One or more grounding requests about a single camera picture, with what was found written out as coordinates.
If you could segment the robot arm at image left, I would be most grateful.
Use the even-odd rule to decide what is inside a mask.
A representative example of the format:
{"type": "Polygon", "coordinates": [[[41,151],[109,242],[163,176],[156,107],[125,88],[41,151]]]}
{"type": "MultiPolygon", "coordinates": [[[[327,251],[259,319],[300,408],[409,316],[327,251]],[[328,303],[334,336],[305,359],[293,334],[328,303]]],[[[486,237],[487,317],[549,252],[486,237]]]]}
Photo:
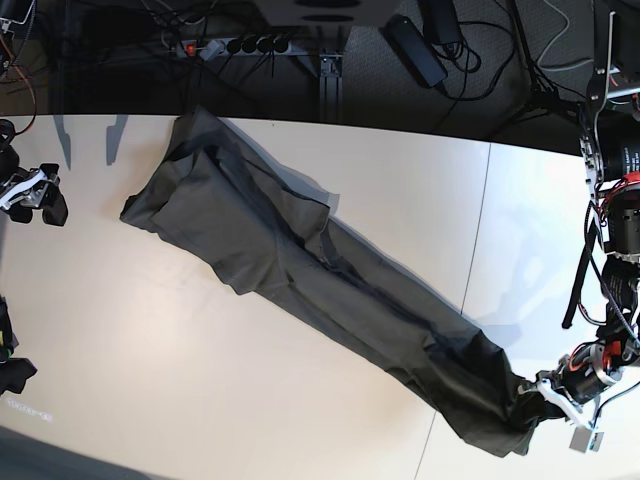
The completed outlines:
{"type": "MultiPolygon", "coordinates": [[[[33,104],[37,96],[31,79],[18,63],[20,52],[13,48],[12,24],[26,24],[32,28],[36,16],[34,1],[3,1],[1,3],[1,73],[15,71],[30,94],[33,104]]],[[[12,142],[29,131],[35,121],[31,120],[18,130],[6,118],[1,120],[1,211],[11,221],[28,224],[33,214],[39,211],[42,221],[50,226],[62,227],[68,218],[68,207],[60,190],[59,165],[43,163],[26,170],[20,166],[20,157],[12,142]]]]}

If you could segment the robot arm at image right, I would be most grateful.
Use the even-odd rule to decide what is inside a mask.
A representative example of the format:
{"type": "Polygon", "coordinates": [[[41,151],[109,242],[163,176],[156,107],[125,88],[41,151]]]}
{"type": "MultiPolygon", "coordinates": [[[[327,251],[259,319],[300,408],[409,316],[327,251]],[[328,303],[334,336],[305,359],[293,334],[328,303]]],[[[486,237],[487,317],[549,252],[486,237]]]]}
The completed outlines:
{"type": "Polygon", "coordinates": [[[602,393],[639,364],[639,4],[595,1],[592,9],[593,73],[576,112],[589,201],[562,326],[580,314],[596,337],[522,389],[563,411],[578,451],[602,437],[602,393]]]}

